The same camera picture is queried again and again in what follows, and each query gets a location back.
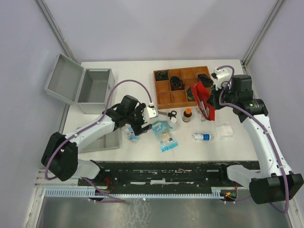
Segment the alcohol wipes plastic bag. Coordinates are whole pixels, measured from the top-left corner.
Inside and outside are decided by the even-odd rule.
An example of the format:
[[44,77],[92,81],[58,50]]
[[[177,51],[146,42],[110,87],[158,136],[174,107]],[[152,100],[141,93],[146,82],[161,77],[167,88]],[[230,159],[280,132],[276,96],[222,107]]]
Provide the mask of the alcohol wipes plastic bag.
[[123,130],[124,135],[127,137],[127,139],[131,142],[138,142],[140,137],[136,136],[132,127],[129,125]]

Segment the red first aid pouch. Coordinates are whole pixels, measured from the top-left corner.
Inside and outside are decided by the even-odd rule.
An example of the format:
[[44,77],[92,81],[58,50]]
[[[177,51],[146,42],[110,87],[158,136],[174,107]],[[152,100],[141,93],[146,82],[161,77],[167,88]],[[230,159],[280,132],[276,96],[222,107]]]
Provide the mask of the red first aid pouch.
[[214,107],[207,103],[207,100],[210,98],[210,91],[205,88],[205,86],[201,82],[198,82],[195,85],[191,85],[190,88],[193,93],[194,99],[205,119],[208,121],[214,121]]

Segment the colourful bandage packet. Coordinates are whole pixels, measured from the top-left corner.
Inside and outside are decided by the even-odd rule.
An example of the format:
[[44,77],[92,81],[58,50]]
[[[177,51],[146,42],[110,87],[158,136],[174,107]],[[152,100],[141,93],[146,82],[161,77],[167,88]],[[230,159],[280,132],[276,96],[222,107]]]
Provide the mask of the colourful bandage packet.
[[197,112],[197,114],[199,115],[200,121],[201,121],[201,122],[206,121],[206,118],[204,117],[202,111],[201,111],[198,107],[196,107],[196,112]]

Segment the white gauze packet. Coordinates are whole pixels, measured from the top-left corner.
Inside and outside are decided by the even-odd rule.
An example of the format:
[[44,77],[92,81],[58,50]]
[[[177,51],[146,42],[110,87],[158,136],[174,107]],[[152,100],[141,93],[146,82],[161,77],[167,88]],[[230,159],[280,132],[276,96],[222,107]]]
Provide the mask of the white gauze packet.
[[216,122],[215,130],[217,133],[217,137],[220,140],[228,140],[233,139],[235,137],[231,124],[228,121]]

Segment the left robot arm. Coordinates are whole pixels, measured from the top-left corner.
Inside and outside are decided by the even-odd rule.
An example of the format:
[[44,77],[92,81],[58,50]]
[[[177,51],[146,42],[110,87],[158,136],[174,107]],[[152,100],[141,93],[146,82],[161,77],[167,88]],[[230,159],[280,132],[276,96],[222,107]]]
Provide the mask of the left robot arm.
[[68,134],[53,133],[41,159],[46,168],[45,178],[50,180],[48,172],[52,172],[61,181],[78,177],[87,178],[94,185],[101,185],[105,180],[104,169],[93,160],[79,159],[79,153],[100,137],[127,124],[135,135],[146,133],[152,127],[148,121],[157,116],[158,111],[153,104],[146,105],[126,95],[120,103],[105,110],[91,123]]

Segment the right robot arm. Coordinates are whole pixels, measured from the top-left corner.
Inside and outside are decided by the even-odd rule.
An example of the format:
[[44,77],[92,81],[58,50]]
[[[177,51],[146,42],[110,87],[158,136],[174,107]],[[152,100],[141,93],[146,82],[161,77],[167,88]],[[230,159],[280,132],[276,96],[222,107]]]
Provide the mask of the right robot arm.
[[211,75],[213,86],[207,103],[216,110],[231,107],[246,129],[254,146],[260,171],[242,165],[230,165],[218,173],[218,181],[228,186],[234,181],[247,188],[256,204],[289,201],[304,184],[285,161],[270,126],[265,103],[253,97],[252,79],[248,75]]

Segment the rolled tie dark dotted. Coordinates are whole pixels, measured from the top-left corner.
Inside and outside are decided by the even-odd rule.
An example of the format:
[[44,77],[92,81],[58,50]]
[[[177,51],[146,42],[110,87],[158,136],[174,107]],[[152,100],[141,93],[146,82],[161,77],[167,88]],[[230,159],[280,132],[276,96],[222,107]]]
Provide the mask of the rolled tie dark dotted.
[[198,74],[197,77],[198,77],[198,81],[200,81],[204,85],[204,87],[209,88],[213,86],[212,79],[206,74]]

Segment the rolled tie yellow blue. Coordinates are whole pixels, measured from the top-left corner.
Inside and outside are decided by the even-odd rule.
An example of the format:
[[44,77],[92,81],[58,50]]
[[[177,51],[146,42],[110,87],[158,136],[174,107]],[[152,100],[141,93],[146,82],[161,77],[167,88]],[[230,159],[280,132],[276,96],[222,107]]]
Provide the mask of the rolled tie yellow blue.
[[191,86],[186,90],[186,98],[188,102],[196,101],[198,99],[198,93],[195,89],[196,88],[194,86]]

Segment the brown bottle orange cap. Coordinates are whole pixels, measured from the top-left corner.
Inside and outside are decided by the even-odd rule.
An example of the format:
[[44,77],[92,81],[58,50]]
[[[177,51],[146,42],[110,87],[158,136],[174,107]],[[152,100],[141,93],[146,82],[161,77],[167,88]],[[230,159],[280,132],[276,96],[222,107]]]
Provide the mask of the brown bottle orange cap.
[[191,117],[192,117],[192,110],[190,108],[186,108],[186,110],[183,113],[182,120],[188,123],[191,120]]

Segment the grey plastic insert tray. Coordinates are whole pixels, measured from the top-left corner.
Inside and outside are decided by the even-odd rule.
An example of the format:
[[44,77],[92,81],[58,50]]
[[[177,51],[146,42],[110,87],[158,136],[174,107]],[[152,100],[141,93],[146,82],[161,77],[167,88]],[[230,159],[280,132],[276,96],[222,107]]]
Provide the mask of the grey plastic insert tray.
[[86,146],[82,152],[96,152],[120,147],[121,133],[119,130],[108,133]]

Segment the blue cotton swab packet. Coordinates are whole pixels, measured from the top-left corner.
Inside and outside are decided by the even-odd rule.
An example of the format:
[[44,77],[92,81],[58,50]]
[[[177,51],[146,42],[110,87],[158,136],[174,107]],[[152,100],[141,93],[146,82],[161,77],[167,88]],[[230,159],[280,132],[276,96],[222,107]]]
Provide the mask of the blue cotton swab packet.
[[160,143],[161,152],[174,149],[178,146],[177,141],[172,136],[167,121],[156,121],[152,124],[152,130],[156,139]]

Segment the rolled tie green pattern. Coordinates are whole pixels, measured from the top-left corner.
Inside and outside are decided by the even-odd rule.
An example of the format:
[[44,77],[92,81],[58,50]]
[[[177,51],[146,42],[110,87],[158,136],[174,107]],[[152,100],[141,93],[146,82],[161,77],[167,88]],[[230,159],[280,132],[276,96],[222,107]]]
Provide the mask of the rolled tie green pattern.
[[156,81],[166,81],[166,80],[169,80],[168,70],[156,71],[155,72],[155,80]]

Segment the grey open metal box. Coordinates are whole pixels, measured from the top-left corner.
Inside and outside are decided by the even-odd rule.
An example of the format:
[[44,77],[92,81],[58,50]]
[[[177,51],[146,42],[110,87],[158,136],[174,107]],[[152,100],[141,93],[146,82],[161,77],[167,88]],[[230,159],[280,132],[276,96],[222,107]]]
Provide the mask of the grey open metal box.
[[85,68],[58,54],[44,90],[68,105],[77,105],[84,114],[100,115],[114,85],[110,68]]

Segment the black handled scissors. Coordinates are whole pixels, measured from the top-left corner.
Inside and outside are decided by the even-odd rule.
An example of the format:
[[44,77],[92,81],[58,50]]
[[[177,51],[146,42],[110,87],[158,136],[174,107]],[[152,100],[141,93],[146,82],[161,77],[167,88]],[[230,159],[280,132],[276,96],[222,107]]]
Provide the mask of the black handled scissors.
[[158,114],[167,116],[167,117],[169,117],[169,118],[171,119],[171,118],[173,118],[173,117],[176,118],[177,112],[174,111],[174,110],[171,111],[171,112],[162,112],[162,111],[158,110]]

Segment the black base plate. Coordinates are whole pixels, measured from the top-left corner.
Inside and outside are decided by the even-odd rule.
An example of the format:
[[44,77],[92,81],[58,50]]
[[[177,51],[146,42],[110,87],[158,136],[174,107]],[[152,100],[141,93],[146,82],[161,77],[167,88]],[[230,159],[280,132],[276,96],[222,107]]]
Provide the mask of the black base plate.
[[100,162],[102,171],[92,183],[109,187],[114,193],[202,193],[212,187],[232,189],[226,168],[242,165],[259,170],[257,161],[220,162]]

